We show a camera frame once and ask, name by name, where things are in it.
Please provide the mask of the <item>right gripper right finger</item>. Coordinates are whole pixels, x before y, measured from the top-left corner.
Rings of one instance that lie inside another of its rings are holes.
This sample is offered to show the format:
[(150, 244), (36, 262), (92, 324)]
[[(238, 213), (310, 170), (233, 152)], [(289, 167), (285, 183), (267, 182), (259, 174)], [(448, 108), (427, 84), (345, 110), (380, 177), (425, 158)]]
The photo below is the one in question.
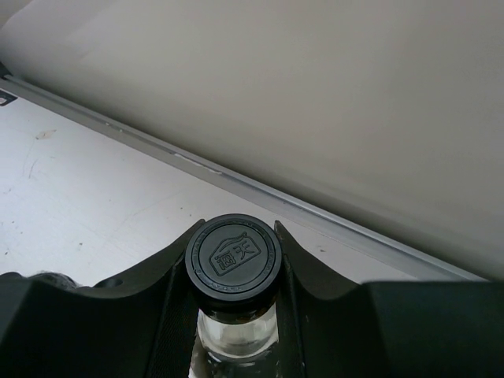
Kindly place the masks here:
[(500, 377), (500, 282), (355, 283), (281, 224), (276, 304), (285, 377)]

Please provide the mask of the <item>tall red label sauce bottle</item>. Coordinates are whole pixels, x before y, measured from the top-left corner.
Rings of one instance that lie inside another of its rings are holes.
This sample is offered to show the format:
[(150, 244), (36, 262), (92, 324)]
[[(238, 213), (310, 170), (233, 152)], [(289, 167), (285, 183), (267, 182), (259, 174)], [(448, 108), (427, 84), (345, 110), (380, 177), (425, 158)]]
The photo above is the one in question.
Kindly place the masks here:
[(214, 217), (191, 237), (185, 266), (198, 305), (191, 377), (279, 377), (276, 317), (282, 249), (245, 214)]

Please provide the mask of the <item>aluminium table frame rail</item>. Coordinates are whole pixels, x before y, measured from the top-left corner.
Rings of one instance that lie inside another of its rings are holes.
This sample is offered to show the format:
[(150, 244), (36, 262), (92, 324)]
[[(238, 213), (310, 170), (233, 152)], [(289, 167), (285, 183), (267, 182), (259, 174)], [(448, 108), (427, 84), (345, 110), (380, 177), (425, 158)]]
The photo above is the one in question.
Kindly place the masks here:
[(357, 281), (478, 280), (335, 214), (1, 71), (2, 271), (95, 283), (196, 221), (244, 213), (281, 222)]

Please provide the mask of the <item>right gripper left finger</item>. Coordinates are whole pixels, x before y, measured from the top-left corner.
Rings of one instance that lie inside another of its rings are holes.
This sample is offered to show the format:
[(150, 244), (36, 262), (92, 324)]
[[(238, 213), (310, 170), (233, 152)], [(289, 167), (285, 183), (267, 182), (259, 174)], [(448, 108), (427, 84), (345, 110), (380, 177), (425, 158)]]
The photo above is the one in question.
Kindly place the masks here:
[(195, 233), (92, 287), (2, 274), (2, 376), (187, 376), (198, 304), (185, 250)]

